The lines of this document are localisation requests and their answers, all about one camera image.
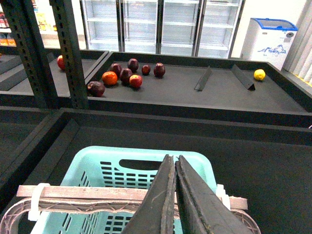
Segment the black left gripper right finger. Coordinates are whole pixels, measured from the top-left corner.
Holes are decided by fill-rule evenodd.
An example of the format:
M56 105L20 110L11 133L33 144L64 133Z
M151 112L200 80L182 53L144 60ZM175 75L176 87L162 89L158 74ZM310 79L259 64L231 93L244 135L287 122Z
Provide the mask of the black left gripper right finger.
M180 155L175 162L176 196L184 234L250 234L215 192Z

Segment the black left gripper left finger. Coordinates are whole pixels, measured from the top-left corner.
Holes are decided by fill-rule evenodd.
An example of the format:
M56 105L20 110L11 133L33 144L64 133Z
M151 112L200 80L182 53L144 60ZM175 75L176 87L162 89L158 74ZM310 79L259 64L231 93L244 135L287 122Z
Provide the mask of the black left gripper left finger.
M166 155L139 209L123 234L172 234L174 230L175 164Z

